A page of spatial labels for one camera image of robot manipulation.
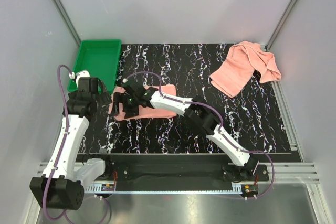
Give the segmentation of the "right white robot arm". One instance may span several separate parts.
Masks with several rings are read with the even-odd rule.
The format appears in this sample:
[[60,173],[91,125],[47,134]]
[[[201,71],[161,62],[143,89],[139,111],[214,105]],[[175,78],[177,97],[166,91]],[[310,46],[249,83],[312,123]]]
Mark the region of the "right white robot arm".
[[235,168],[230,173],[244,180],[257,174],[259,160],[236,142],[225,130],[222,116],[201,97],[182,98],[163,92],[161,87],[144,87],[126,80],[124,91],[112,95],[112,115],[124,113],[125,119],[140,115],[141,108],[167,110],[189,120],[206,138],[215,143],[231,159]]

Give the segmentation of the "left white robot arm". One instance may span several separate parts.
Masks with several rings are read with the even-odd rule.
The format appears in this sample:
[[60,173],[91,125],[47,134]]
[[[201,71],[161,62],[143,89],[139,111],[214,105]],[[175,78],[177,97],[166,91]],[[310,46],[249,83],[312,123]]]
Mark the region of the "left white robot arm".
[[78,89],[68,94],[67,109],[52,157],[43,173],[33,177],[30,189],[42,209],[77,210],[85,189],[97,178],[109,179],[113,167],[105,158],[90,158],[79,170],[75,162],[82,138],[98,106],[111,103],[109,92],[97,77],[87,70],[76,77]]

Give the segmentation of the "green plastic tray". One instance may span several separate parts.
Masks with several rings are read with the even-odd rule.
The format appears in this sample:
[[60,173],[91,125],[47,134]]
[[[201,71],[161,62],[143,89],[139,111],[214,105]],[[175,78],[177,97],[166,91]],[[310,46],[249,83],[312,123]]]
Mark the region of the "green plastic tray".
[[84,40],[81,42],[73,68],[75,73],[87,70],[93,77],[104,82],[111,94],[119,68],[121,40]]

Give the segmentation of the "crumpled pink towel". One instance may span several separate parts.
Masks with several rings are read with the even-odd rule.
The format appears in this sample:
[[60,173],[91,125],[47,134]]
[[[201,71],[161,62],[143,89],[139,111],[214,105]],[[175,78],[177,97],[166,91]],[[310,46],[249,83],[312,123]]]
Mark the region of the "crumpled pink towel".
[[260,73],[260,83],[280,81],[282,78],[273,53],[262,51],[260,44],[243,41],[230,47],[225,61],[210,75],[211,84],[233,98],[255,71]]

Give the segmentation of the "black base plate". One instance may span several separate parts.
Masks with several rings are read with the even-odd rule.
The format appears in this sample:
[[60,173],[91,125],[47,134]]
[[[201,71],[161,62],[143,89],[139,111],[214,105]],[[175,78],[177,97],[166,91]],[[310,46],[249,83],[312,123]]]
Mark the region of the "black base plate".
[[77,161],[101,158],[107,171],[96,182],[117,192],[182,193],[230,191],[234,184],[268,182],[266,165],[258,164],[251,173],[234,166],[226,154],[87,154]]

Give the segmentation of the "aluminium frame rail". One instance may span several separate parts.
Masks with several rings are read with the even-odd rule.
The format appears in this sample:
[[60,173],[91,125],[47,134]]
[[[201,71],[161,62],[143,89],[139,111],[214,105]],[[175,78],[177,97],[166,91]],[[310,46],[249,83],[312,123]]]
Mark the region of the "aluminium frame rail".
[[313,163],[274,163],[277,184],[318,184],[319,177]]

